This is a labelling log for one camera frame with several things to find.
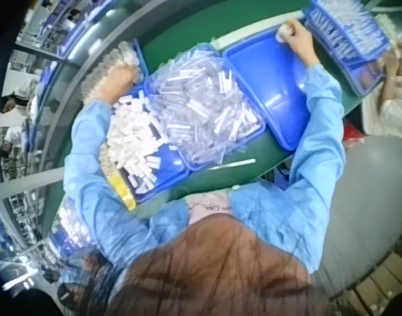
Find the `factory floor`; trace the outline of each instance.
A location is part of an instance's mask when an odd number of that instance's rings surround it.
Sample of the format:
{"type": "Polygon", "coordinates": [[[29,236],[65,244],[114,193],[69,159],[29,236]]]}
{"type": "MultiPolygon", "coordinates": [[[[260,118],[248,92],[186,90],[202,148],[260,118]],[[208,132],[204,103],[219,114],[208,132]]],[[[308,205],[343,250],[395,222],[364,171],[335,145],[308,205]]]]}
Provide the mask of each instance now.
{"type": "Polygon", "coordinates": [[[402,140],[367,137],[346,159],[314,275],[331,295],[363,277],[402,235],[402,140]]]}

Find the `yellow tag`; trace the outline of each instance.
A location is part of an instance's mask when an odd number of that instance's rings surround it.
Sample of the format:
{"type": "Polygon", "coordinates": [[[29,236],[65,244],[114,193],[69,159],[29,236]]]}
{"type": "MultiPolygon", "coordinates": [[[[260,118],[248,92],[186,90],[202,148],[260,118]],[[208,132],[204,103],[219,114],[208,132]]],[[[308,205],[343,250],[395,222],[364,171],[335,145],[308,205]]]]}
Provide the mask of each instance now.
{"type": "Polygon", "coordinates": [[[107,180],[111,184],[111,186],[116,190],[117,194],[122,199],[123,203],[126,205],[129,211],[135,209],[136,201],[131,191],[129,191],[128,186],[123,180],[122,176],[118,171],[115,171],[111,174],[107,180]]]}

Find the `white plastic part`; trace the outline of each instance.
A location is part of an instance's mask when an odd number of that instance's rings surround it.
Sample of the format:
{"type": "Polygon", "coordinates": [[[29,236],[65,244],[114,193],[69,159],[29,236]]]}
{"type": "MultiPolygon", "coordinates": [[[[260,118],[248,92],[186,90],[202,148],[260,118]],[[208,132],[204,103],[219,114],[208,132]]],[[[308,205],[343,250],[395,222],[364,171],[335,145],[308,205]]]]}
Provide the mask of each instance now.
{"type": "Polygon", "coordinates": [[[137,98],[121,97],[111,118],[107,134],[107,157],[118,169],[128,173],[136,194],[145,194],[155,187],[161,158],[152,156],[166,144],[166,138],[156,139],[150,127],[153,117],[143,110],[146,100],[142,90],[137,98]]]}
{"type": "Polygon", "coordinates": [[[282,24],[278,29],[277,33],[275,34],[275,39],[280,43],[285,43],[286,41],[281,34],[293,35],[293,30],[287,25],[287,23],[282,24]]]}

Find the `worker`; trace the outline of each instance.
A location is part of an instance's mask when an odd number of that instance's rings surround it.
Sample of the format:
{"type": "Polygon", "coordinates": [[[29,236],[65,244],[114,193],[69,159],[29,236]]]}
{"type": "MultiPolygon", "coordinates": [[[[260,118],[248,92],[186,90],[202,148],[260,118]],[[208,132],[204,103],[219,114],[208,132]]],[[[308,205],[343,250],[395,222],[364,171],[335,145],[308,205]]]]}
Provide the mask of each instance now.
{"type": "Polygon", "coordinates": [[[22,126],[13,126],[8,128],[5,138],[3,139],[3,145],[1,146],[2,158],[8,158],[12,150],[17,153],[21,152],[24,148],[22,126]]]}
{"type": "Polygon", "coordinates": [[[26,107],[37,88],[37,80],[26,80],[21,86],[16,87],[10,95],[2,97],[1,113],[5,114],[17,109],[21,115],[26,115],[26,107]]]}
{"type": "Polygon", "coordinates": [[[347,118],[364,135],[402,138],[402,43],[384,55],[384,81],[347,118]]]}
{"type": "Polygon", "coordinates": [[[98,159],[112,104],[137,70],[114,69],[76,117],[64,190],[111,263],[85,294],[88,315],[327,315],[328,299],[311,273],[322,259],[345,164],[341,88],[320,64],[311,33],[296,20],[288,25],[294,32],[284,39],[307,67],[311,117],[285,191],[254,182],[193,194],[141,219],[126,209],[98,159]]]}

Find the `hand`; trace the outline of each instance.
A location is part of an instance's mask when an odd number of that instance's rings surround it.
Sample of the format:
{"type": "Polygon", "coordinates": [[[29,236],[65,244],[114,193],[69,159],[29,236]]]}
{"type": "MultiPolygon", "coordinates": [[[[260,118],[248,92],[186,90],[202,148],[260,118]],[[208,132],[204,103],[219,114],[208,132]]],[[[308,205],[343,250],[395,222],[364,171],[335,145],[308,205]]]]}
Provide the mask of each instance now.
{"type": "Polygon", "coordinates": [[[297,20],[288,20],[286,24],[293,32],[292,34],[283,33],[281,36],[291,49],[300,57],[306,67],[319,64],[319,58],[313,48],[312,34],[297,20]]]}
{"type": "Polygon", "coordinates": [[[119,100],[137,82],[139,70],[136,66],[117,66],[105,78],[95,93],[95,98],[108,104],[119,100]]]}
{"type": "Polygon", "coordinates": [[[385,63],[385,71],[388,76],[396,77],[399,68],[399,60],[394,49],[390,49],[382,57],[385,63]]]}

